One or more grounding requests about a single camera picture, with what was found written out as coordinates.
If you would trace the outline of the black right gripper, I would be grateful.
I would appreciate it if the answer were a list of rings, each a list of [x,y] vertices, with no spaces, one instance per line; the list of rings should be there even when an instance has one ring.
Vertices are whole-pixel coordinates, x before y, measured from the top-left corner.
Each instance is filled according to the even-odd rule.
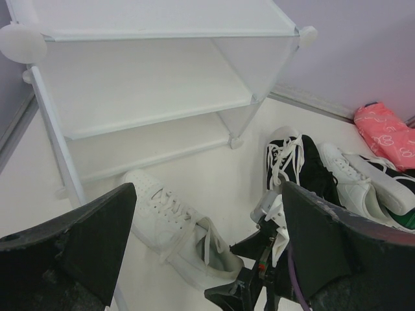
[[[204,297],[224,311],[254,310],[262,290],[266,292],[265,310],[277,310],[281,298],[300,303],[289,275],[288,255],[276,251],[287,240],[281,234],[267,236],[260,231],[230,247],[237,256],[254,260],[237,281],[204,291]]]

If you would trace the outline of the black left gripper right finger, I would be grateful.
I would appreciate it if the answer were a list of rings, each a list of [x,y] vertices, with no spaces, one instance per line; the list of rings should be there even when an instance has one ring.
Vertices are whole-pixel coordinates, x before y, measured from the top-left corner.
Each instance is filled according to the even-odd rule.
[[[413,310],[414,235],[282,186],[296,279],[313,310]]]

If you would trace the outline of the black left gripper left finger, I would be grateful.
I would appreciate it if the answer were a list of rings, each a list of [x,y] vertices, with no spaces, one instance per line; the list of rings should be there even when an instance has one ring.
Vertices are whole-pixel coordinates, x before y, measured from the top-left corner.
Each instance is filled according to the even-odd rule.
[[[136,206],[124,183],[96,200],[1,238],[2,310],[110,306]]]

